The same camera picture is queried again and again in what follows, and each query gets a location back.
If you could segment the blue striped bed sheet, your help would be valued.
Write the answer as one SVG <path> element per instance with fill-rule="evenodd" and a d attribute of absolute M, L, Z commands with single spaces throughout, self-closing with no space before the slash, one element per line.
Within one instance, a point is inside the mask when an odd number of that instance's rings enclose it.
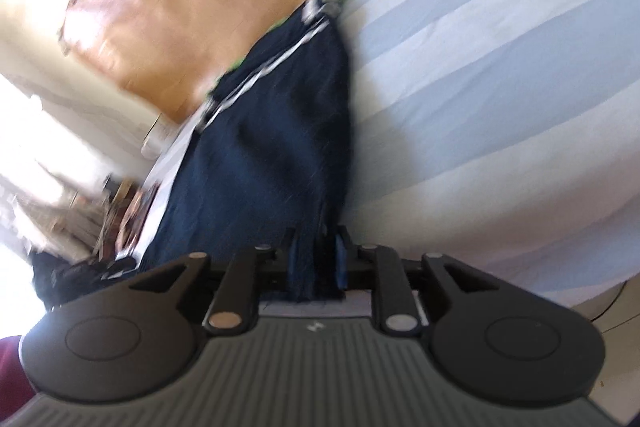
<path fill-rule="evenodd" d="M 359 243 L 573 306 L 639 272 L 639 0 L 347 0 Z M 207 98 L 160 158 L 160 225 Z"/>

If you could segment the navy and green sweater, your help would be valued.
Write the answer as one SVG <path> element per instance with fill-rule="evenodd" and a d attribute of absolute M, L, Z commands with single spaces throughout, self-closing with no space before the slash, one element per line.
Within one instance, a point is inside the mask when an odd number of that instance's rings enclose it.
<path fill-rule="evenodd" d="M 192 251 L 227 261 L 293 231 L 288 290 L 331 282 L 319 247 L 336 229 L 352 163 L 345 0 L 306 0 L 270 28 L 209 93 L 140 267 Z"/>

